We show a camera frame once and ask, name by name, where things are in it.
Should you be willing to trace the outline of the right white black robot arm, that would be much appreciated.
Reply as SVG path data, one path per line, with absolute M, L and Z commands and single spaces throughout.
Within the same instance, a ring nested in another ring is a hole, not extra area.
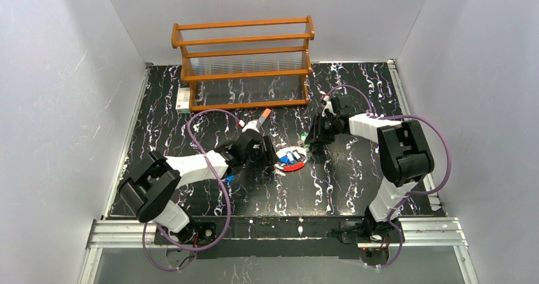
M 435 165 L 420 123 L 356 113 L 349 95 L 324 95 L 322 103 L 324 109 L 314 115 L 305 142 L 314 148 L 334 142 L 339 134 L 370 140 L 378 145 L 383 174 L 378 193 L 362 220 L 346 224 L 338 232 L 362 238 L 389 233 L 399 206 Z

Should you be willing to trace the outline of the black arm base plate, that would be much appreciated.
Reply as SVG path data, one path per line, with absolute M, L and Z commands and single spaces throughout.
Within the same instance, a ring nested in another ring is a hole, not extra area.
M 368 230 L 362 217 L 233 217 L 216 246 L 198 252 L 200 259 L 236 257 L 337 257 L 384 264 L 394 230 Z

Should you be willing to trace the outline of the blue key tag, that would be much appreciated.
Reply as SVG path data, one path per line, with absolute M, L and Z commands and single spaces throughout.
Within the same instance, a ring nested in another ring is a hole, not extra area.
M 280 158 L 280 162 L 285 163 L 287 165 L 293 165 L 296 162 L 296 160 L 295 160 L 294 155 L 290 151 L 288 151 Z

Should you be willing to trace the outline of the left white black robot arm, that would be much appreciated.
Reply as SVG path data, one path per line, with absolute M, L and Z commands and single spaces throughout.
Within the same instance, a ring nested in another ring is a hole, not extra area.
M 117 193 L 141 223 L 155 222 L 178 234 L 191 228 L 192 218 L 171 198 L 175 190 L 191 183 L 225 179 L 244 168 L 274 166 L 278 157 L 269 136 L 247 130 L 203 154 L 165 157 L 151 151 L 117 186 Z

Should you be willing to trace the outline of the red white keyring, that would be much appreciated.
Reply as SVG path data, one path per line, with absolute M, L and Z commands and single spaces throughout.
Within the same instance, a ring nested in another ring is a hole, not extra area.
M 307 150 L 303 147 L 284 147 L 276 152 L 278 157 L 275 167 L 285 173 L 302 169 L 308 160 Z

